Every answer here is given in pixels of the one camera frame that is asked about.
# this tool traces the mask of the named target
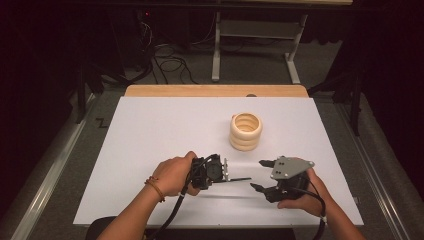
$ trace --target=wooden table edge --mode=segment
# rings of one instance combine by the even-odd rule
[[[125,97],[305,97],[302,85],[131,85]]]

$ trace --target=electronic device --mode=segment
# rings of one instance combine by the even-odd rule
[[[274,187],[264,188],[261,185],[251,183],[250,185],[265,195],[269,202],[279,202],[284,199],[298,199],[303,196],[309,185],[309,177],[306,170],[315,166],[314,162],[305,161],[301,158],[278,157],[277,160],[261,160],[263,167],[272,169],[271,178],[277,181]]]

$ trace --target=forearm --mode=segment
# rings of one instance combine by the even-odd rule
[[[326,201],[327,223],[336,239],[360,240],[365,239],[362,233],[353,225],[352,221],[334,201]]]
[[[147,220],[159,201],[156,190],[150,185],[144,186],[98,239],[142,239]]]

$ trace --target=dark background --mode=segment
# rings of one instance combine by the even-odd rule
[[[365,71],[363,92],[399,162],[424,197],[424,38],[420,32],[424,26],[424,6],[418,0],[355,4],[385,2],[390,4],[382,15],[338,16],[338,21],[334,16],[310,15],[302,42],[318,39],[325,44],[344,40],[329,79],[349,69],[364,46],[371,46],[360,58]],[[134,22],[125,13],[120,18],[119,14],[111,17],[103,10],[96,10],[96,14],[69,12],[25,0],[3,1],[0,11],[3,215],[69,117],[72,107],[68,100],[76,89],[80,60],[87,57],[119,73],[123,65],[137,63],[134,59],[140,56],[129,56],[131,51],[124,49],[131,42],[122,45],[128,39],[126,34],[134,34]],[[196,34],[203,36],[209,30],[211,14],[185,10],[152,13],[148,19],[152,28],[163,38],[186,47],[190,38]],[[122,19],[131,22],[127,25],[129,30],[117,33],[114,30],[121,29],[116,26],[122,26]],[[102,37],[103,45],[96,44],[98,37]]]

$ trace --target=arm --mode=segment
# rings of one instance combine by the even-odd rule
[[[319,195],[325,201],[326,204],[326,215],[327,224],[334,234],[336,239],[365,239],[362,233],[353,225],[352,221],[340,208],[340,206],[334,201],[330,193],[327,190],[324,182],[315,174],[315,171],[310,168],[307,170],[310,181],[315,185]],[[315,192],[313,187],[309,184],[308,191]],[[283,200],[278,203],[278,208],[290,208],[290,209],[303,209],[306,212],[320,216],[321,203],[309,196],[303,195],[297,200]]]
[[[191,161],[196,157],[188,152],[185,157],[175,157],[161,162],[153,172],[154,184],[164,196],[176,196],[183,188]],[[191,184],[188,188],[190,195],[197,195],[199,189]],[[134,200],[109,224],[98,239],[142,239],[153,209],[161,200],[156,189],[146,184]]]

